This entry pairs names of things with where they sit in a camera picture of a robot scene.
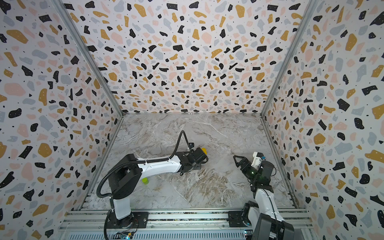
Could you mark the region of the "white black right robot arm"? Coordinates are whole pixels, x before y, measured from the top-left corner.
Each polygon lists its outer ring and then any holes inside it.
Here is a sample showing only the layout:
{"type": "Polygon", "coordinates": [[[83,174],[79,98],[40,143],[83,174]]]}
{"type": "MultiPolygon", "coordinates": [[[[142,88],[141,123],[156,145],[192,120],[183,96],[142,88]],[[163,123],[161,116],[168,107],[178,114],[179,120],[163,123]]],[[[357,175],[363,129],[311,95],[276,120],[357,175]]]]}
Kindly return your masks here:
{"type": "Polygon", "coordinates": [[[253,153],[250,161],[243,156],[233,156],[235,165],[250,183],[254,201],[246,203],[242,210],[242,221],[252,226],[253,240],[294,240],[295,229],[281,216],[275,203],[271,177],[277,173],[275,165],[266,160],[264,154],[253,153]]]}

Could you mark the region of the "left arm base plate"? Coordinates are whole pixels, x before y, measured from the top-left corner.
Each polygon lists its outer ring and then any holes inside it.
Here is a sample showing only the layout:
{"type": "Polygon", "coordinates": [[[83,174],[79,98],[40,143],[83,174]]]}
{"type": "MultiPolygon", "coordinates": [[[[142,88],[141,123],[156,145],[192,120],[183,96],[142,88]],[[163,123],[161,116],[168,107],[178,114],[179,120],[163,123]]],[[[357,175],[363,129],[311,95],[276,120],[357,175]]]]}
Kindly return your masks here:
{"type": "Polygon", "coordinates": [[[149,212],[133,211],[127,217],[118,220],[114,212],[107,214],[104,229],[145,229],[149,219],[149,212]]]}

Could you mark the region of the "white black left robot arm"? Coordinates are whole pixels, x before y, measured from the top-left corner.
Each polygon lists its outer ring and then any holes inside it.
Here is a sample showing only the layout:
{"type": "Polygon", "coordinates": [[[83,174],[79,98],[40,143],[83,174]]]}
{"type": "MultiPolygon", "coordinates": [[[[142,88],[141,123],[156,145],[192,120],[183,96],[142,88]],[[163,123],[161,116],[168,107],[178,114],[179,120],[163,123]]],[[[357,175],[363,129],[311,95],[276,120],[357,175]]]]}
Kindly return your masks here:
{"type": "Polygon", "coordinates": [[[145,178],[165,173],[183,175],[198,170],[209,160],[202,148],[187,152],[176,152],[171,157],[140,159],[130,154],[125,156],[107,177],[111,189],[113,213],[117,220],[132,217],[130,195],[137,184],[145,178]]]}

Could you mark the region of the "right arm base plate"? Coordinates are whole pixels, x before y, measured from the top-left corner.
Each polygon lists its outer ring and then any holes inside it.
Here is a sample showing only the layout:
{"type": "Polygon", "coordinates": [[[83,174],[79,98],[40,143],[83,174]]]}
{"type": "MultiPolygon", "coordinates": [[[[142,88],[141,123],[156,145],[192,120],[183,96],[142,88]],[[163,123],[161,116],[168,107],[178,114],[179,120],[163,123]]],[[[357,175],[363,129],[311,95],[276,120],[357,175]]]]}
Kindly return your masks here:
{"type": "Polygon", "coordinates": [[[252,226],[244,211],[228,211],[228,222],[231,228],[250,228],[252,226]]]}

